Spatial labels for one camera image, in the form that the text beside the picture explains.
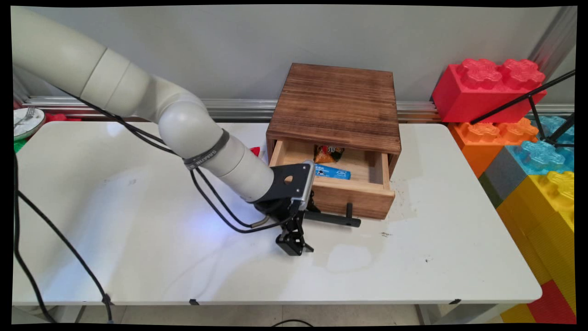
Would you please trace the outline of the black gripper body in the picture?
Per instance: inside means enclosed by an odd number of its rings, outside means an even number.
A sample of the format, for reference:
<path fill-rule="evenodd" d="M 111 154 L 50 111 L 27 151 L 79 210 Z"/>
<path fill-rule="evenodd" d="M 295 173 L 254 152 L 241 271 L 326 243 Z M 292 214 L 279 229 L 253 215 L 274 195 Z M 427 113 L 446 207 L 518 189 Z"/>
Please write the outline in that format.
<path fill-rule="evenodd" d="M 256 210 L 271 216 L 282 228 L 297 228 L 302 224 L 307 201 L 292 198 L 275 199 L 254 203 Z"/>

